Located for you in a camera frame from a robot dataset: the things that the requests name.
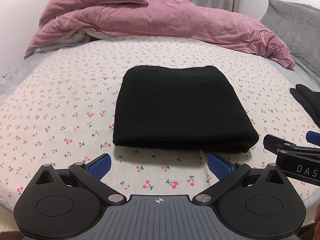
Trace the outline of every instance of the blue gripper pad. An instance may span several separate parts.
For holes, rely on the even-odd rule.
[[[215,153],[209,155],[208,167],[219,180],[223,179],[236,169],[234,164]]]
[[[86,164],[84,168],[96,179],[101,180],[111,169],[111,157],[109,154],[104,153]]]
[[[306,140],[308,143],[320,146],[320,134],[316,132],[309,131],[306,134]]]

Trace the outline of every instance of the metal screw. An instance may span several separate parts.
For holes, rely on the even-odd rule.
[[[123,196],[120,194],[112,194],[108,197],[111,202],[120,202],[123,200]]]
[[[208,202],[211,200],[211,197],[207,194],[199,194],[196,196],[196,200],[199,202]]]

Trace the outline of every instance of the gray bedding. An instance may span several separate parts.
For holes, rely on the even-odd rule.
[[[270,60],[265,59],[269,62],[278,72],[280,72],[291,84],[295,87],[296,84],[303,84],[313,91],[320,92],[320,86],[315,80],[313,80],[302,68],[295,65],[293,69],[285,69],[280,64]]]
[[[53,52],[35,53],[27,58],[23,64],[0,81],[0,106],[9,95]]]
[[[288,45],[297,66],[320,85],[320,10],[269,0],[260,22]]]

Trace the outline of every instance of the circular pad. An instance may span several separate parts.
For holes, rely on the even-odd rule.
[[[97,221],[101,205],[93,193],[55,183],[36,185],[34,191],[24,192],[14,208],[20,231],[35,238],[65,239],[79,235]]]
[[[58,217],[67,214],[73,208],[73,200],[65,196],[49,196],[40,200],[37,210],[47,217]]]
[[[220,199],[217,211],[222,222],[242,236],[282,239],[297,233],[306,214],[293,190],[284,184],[266,182],[237,188]]]
[[[280,200],[268,195],[250,197],[245,202],[245,206],[251,213],[262,217],[274,216],[283,208]]]

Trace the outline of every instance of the cherry pattern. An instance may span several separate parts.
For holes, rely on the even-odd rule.
[[[18,195],[21,195],[21,194],[22,194],[22,191],[23,191],[23,187],[17,188]]]
[[[167,179],[167,181],[165,183],[169,184],[173,189],[176,189],[177,186],[179,185],[179,183],[177,181],[169,181],[169,179]]]
[[[172,194],[173,189],[174,194],[192,198],[218,181],[206,165],[209,152],[112,144],[122,78],[135,65],[214,65],[222,71],[260,136],[245,154],[221,154],[233,163],[244,161],[263,168],[275,162],[276,156],[262,144],[268,133],[299,146],[315,147],[306,142],[305,134],[320,129],[289,93],[292,85],[262,57],[187,39],[110,37],[54,52],[1,101],[1,203],[13,208],[21,195],[17,188],[25,189],[44,163],[66,169],[103,153],[110,154],[112,168],[101,181],[127,198],[149,190],[154,195]],[[318,189],[291,182],[303,200]]]

